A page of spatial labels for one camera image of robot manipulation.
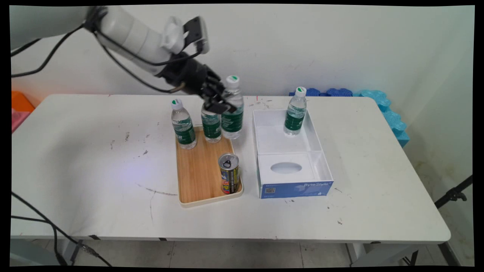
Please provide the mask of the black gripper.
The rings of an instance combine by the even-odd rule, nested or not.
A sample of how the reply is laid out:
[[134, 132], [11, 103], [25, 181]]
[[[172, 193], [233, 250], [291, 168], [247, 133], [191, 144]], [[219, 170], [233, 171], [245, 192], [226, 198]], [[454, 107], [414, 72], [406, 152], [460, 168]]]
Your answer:
[[203, 97], [204, 110], [218, 115], [225, 112], [234, 113], [237, 110], [237, 107], [228, 101], [233, 95], [224, 95], [225, 86], [221, 78], [206, 64], [198, 62], [193, 57], [188, 58], [185, 52], [172, 55], [169, 60], [171, 63], [155, 75], [172, 86], [168, 90], [169, 94], [183, 91], [189, 95]]

